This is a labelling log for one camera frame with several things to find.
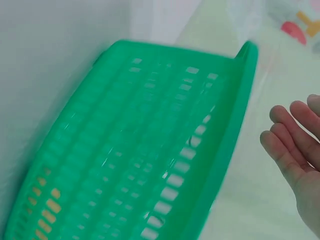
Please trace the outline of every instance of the palm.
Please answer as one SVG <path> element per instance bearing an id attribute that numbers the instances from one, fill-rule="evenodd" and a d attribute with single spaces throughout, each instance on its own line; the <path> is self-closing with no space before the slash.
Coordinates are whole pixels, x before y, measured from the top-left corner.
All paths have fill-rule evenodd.
<path id="1" fill-rule="evenodd" d="M 308 105 L 291 104 L 292 116 L 320 139 L 320 97 L 310 96 Z M 274 122 L 260 140 L 290 184 L 303 221 L 320 238 L 320 143 L 296 123 L 287 110 L 275 106 L 270 111 Z"/>

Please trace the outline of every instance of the green plastic basket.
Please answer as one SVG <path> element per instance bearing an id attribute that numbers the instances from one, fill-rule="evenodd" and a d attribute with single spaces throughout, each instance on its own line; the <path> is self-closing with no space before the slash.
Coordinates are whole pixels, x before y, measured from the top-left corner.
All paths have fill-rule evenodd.
<path id="1" fill-rule="evenodd" d="M 6 240 L 195 240 L 231 159 L 257 47 L 118 41 L 40 147 Z"/>

